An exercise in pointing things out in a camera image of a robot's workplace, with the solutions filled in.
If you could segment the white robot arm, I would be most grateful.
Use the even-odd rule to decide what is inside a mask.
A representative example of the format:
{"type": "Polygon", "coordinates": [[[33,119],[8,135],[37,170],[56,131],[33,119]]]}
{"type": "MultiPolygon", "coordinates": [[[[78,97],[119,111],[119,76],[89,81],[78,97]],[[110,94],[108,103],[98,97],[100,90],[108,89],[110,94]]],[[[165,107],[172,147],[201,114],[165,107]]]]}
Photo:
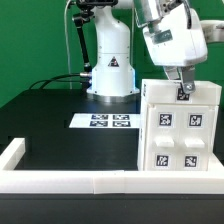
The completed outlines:
{"type": "MultiPolygon", "coordinates": [[[[137,26],[156,66],[168,79],[180,79],[186,93],[195,91],[194,66],[207,59],[201,22],[188,0],[118,0],[132,8],[137,26]]],[[[130,65],[130,30],[112,15],[110,6],[93,9],[97,33],[97,64],[87,96],[103,102],[125,102],[139,94],[130,65]]]]}

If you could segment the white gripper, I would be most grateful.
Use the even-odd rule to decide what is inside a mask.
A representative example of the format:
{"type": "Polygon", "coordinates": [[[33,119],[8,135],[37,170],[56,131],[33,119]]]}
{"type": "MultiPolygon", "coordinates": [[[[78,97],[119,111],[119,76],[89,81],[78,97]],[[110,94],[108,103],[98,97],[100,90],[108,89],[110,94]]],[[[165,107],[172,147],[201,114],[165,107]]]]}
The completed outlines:
{"type": "Polygon", "coordinates": [[[195,68],[191,65],[207,59],[207,45],[199,17],[190,9],[192,25],[187,28],[187,14],[184,6],[178,6],[166,15],[152,32],[145,27],[142,32],[149,55],[157,66],[165,66],[169,80],[179,80],[185,93],[195,91],[195,68]]]}

